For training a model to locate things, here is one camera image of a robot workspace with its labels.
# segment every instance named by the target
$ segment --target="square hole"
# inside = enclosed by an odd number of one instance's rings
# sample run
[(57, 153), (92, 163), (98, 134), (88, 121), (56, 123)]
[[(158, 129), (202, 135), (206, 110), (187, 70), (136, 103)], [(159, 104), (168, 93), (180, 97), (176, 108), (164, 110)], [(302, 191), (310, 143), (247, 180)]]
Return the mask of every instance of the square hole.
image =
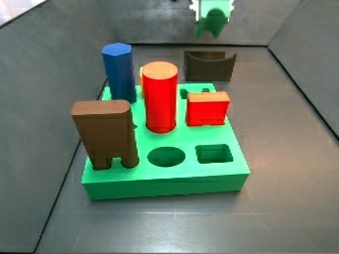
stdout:
[(228, 163), (234, 161), (227, 144), (196, 146), (196, 156), (200, 164)]

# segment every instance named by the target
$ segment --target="brown arch block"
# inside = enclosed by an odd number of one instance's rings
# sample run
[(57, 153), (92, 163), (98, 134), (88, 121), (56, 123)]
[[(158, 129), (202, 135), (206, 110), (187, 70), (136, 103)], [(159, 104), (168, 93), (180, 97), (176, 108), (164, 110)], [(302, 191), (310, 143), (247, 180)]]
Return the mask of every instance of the brown arch block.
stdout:
[(95, 170), (111, 168), (111, 159), (122, 157), (122, 165), (139, 164), (130, 102), (126, 100), (79, 101), (72, 117)]
[(231, 81), (236, 58), (226, 58), (226, 52), (186, 52), (186, 80)]

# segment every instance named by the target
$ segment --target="wooden block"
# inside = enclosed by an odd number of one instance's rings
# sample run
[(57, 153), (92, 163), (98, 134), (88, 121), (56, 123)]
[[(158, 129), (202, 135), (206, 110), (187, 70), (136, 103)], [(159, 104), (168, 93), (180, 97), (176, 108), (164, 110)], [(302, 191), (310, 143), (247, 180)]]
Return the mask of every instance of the wooden block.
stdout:
[(79, 101), (72, 117), (95, 170), (111, 168), (114, 157), (134, 168), (139, 163), (130, 103), (126, 100)]

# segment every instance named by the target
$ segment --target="green base block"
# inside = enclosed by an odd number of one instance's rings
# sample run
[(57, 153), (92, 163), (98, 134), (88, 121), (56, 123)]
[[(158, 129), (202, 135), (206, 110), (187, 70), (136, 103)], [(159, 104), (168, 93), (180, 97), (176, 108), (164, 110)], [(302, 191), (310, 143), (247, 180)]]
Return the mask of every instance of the green base block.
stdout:
[[(179, 84), (179, 90), (188, 92), (207, 88), (215, 91), (210, 83)], [(87, 159), (83, 185), (92, 200), (242, 190), (251, 171), (231, 123), (188, 127), (187, 100), (180, 93), (186, 94), (184, 90), (178, 92), (176, 128), (155, 134), (146, 128), (144, 101), (136, 86), (131, 108), (140, 163), (126, 169), (120, 158), (114, 158), (110, 170), (94, 171)], [(103, 99), (110, 99), (108, 88)]]

